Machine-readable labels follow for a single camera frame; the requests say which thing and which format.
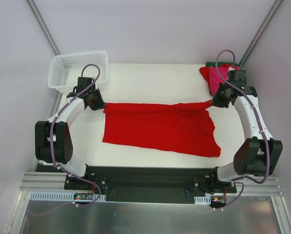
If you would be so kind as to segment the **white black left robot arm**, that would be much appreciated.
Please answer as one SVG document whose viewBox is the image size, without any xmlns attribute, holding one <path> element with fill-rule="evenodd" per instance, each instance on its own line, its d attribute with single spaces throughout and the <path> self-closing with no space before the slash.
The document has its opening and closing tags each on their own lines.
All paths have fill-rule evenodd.
<svg viewBox="0 0 291 234">
<path fill-rule="evenodd" d="M 88 166 L 75 154 L 70 127 L 76 118 L 90 108 L 93 111 L 105 108 L 96 79 L 79 77 L 64 105 L 50 118 L 35 124 L 35 156 L 37 160 L 52 164 L 68 176 L 83 190 L 92 186 L 92 177 L 87 174 Z"/>
</svg>

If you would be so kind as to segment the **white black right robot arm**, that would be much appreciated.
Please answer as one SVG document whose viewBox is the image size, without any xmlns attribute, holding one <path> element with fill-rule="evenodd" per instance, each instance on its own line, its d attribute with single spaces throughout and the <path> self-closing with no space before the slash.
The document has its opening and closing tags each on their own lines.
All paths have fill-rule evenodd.
<svg viewBox="0 0 291 234">
<path fill-rule="evenodd" d="M 234 106 L 241 120 L 245 141 L 231 163 L 213 168 L 208 178 L 195 184 L 198 190 L 212 195 L 243 179 L 256 184 L 265 183 L 274 172 L 283 150 L 282 142 L 274 139 L 266 127 L 259 110 L 257 92 L 247 85 L 246 72 L 230 68 L 227 77 L 219 85 L 212 105 Z"/>
</svg>

